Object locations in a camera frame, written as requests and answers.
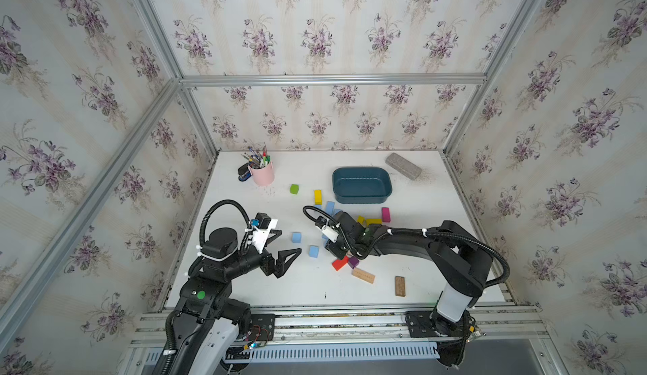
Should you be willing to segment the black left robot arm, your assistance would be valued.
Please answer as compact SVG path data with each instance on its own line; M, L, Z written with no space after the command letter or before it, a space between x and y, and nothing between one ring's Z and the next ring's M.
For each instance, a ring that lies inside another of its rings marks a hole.
M225 206L236 208L244 231L207 230L212 215ZM233 299L233 282L256 269L283 277L302 251L281 250L274 256L266 245L281 236L271 217L251 218L237 201L216 202L199 228L198 255L191 264L180 298L164 325L166 341L153 369L155 374L212 374L235 341L269 340L271 332L252 322L249 304Z

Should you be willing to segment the light blue long block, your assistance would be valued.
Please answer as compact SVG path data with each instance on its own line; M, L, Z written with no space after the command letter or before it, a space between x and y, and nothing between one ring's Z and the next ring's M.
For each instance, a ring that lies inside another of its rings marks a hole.
M333 201L328 201L325 206L325 211L330 216L335 215L335 203Z

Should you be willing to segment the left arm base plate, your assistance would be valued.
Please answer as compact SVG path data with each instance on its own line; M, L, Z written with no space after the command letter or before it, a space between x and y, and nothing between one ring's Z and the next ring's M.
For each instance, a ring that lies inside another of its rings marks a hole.
M241 332L239 341L245 343L272 341L275 328L276 316L274 314L252 314L249 326Z

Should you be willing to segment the light blue cube block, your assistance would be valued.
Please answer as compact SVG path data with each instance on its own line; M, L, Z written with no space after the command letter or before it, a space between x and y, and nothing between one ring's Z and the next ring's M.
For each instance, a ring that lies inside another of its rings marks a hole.
M291 241L294 244L300 244L302 242L302 234L299 232L293 232L291 235Z
M310 245L308 249L308 255L312 258L317 258L319 253L319 248L316 245Z

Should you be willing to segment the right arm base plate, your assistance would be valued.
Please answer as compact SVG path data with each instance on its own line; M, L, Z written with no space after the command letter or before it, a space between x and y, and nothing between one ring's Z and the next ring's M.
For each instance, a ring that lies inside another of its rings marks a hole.
M405 322L411 338L455 337L472 340L483 336L475 318L468 311L464 311L457 322L443 317L436 309L409 311L405 315Z

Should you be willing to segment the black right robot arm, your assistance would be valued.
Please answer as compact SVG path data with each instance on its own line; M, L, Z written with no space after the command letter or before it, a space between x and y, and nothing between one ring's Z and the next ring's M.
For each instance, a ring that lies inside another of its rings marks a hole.
M367 257L403 255L429 260L446 280L436 305L411 330L424 329L447 338L438 346L437 361L447 368L462 364L475 320L468 312L484 290L505 282L511 273L506 258L479 241L454 221L432 228L391 228L384 224L363 225L348 213L323 213L311 219L327 238L326 249L338 259L346 255Z

